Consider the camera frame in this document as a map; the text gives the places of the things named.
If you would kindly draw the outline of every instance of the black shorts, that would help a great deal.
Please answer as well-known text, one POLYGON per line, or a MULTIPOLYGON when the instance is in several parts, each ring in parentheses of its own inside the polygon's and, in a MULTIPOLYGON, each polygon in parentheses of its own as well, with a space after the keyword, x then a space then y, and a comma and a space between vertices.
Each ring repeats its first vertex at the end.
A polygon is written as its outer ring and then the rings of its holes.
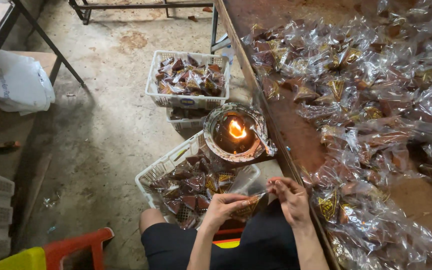
MULTIPOLYGON (((141 242, 150 270, 185 270, 197 230, 176 224, 157 223, 147 228, 141 242)), ((211 248, 211 270, 299 269, 296 242, 279 200, 251 218, 239 246, 211 248)))

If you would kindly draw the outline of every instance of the red plastic chair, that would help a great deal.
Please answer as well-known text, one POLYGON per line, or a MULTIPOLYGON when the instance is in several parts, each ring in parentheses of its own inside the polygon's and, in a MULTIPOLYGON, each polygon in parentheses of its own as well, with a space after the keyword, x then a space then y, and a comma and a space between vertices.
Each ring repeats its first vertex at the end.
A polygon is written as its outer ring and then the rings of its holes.
POLYGON ((82 236, 46 244, 43 246, 46 270, 63 270, 64 257, 87 247, 91 247, 94 270, 104 270, 103 242, 113 237, 113 230, 105 227, 82 236))

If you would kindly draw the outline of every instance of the concrete floor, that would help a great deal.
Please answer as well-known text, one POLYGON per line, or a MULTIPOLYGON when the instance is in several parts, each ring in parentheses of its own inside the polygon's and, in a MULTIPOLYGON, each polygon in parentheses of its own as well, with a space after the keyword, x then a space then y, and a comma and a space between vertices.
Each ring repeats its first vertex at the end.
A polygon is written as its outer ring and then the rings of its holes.
MULTIPOLYGON (((138 221, 149 206, 134 179, 185 140, 166 122, 165 108, 144 95, 149 66, 155 50, 208 53, 211 35, 212 14, 202 8, 169 13, 174 17, 166 18, 164 9, 93 10, 90 24, 83 25, 66 0, 46 4, 39 24, 89 91, 61 67, 56 104, 40 124, 50 132, 34 138, 48 147, 52 160, 20 248, 109 226, 116 236, 105 249, 107 267, 147 269, 138 221), (188 20, 190 15, 198 22, 188 20), (45 198, 54 206, 46 207, 45 198)), ((51 52, 38 34, 28 46, 51 52)), ((236 59, 231 74, 231 100, 247 101, 236 59)), ((281 175, 275 161, 258 167, 262 177, 281 175)))

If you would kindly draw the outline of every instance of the hand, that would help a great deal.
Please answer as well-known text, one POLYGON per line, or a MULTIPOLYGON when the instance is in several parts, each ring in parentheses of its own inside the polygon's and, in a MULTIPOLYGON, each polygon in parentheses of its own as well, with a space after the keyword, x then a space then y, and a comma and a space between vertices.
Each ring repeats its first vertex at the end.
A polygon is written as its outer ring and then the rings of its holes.
POLYGON ((248 196, 239 194, 214 194, 206 215, 202 220, 201 229, 207 229, 213 235, 223 223, 230 219, 232 212, 249 205, 248 196))
POLYGON ((269 193, 278 197, 291 228, 313 225, 309 216, 308 194, 304 187, 286 177, 272 177, 268 179, 266 187, 269 193))

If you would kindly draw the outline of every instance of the forearm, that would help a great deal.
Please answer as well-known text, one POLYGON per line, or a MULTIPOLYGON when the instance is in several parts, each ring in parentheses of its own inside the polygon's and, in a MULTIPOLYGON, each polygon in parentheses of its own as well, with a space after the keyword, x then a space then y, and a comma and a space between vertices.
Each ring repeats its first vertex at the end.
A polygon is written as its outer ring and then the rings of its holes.
POLYGON ((214 233, 201 227, 191 250, 187 270, 209 270, 214 233))
POLYGON ((297 257, 301 270, 328 270, 323 249, 312 223, 293 229, 297 257))

